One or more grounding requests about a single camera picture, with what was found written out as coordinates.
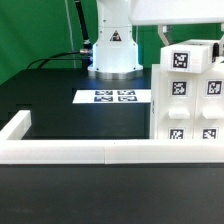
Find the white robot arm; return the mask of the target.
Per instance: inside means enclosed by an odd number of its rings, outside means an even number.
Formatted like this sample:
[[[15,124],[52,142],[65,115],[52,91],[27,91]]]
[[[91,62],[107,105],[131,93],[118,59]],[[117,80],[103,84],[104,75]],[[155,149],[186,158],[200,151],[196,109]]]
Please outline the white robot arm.
[[[132,26],[224,23],[224,0],[96,0],[98,40],[90,77],[127,79],[142,73]]]

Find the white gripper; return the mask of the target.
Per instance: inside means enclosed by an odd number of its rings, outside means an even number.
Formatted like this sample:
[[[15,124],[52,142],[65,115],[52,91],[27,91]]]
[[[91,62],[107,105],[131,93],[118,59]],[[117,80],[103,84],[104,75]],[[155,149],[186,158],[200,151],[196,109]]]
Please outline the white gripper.
[[[159,25],[165,46],[173,44],[170,25],[222,23],[223,35],[213,44],[212,62],[224,57],[224,0],[128,0],[128,11],[133,25]]]

